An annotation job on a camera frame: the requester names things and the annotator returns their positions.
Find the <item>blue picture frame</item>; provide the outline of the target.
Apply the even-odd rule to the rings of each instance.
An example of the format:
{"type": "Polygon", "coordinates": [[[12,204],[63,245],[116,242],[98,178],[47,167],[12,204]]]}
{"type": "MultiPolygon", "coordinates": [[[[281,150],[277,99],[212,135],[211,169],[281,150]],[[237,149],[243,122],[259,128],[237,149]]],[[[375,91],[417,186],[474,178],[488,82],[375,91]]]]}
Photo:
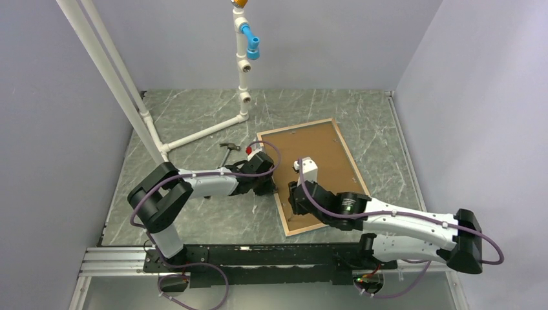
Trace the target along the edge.
{"type": "Polygon", "coordinates": [[[281,162],[273,173],[277,187],[274,194],[279,218],[285,236],[295,236],[325,227],[314,216],[307,214],[292,215],[288,202],[288,183],[296,181],[298,174],[293,170],[293,163],[299,158],[310,157],[318,166],[317,182],[327,191],[357,192],[368,194],[366,183],[350,153],[350,150],[333,118],[312,121],[257,133],[257,138],[276,146],[281,153],[281,162]]]}

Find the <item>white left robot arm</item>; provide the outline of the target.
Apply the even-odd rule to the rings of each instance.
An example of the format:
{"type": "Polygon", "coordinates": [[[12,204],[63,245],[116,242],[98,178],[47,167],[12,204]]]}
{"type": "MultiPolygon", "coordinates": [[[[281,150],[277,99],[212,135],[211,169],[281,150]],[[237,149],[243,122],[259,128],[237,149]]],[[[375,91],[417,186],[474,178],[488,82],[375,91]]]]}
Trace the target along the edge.
{"type": "Polygon", "coordinates": [[[215,170],[177,169],[170,161],[157,166],[127,196],[143,228],[161,252],[160,263],[169,271],[184,266],[186,249],[174,221],[187,201],[207,196],[236,196],[253,191],[272,194],[275,163],[265,152],[215,170]]]}

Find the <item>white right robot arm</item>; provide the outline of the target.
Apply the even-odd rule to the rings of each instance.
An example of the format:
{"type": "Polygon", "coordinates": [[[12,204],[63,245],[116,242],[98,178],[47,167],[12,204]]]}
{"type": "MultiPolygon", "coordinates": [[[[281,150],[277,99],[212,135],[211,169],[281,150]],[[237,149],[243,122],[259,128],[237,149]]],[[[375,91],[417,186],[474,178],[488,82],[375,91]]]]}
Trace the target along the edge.
{"type": "Polygon", "coordinates": [[[475,214],[436,214],[390,205],[366,194],[334,194],[315,182],[288,185],[293,214],[312,214],[342,231],[362,231],[356,259],[364,268],[394,260],[432,260],[452,270],[483,271],[481,227],[475,214]]]}

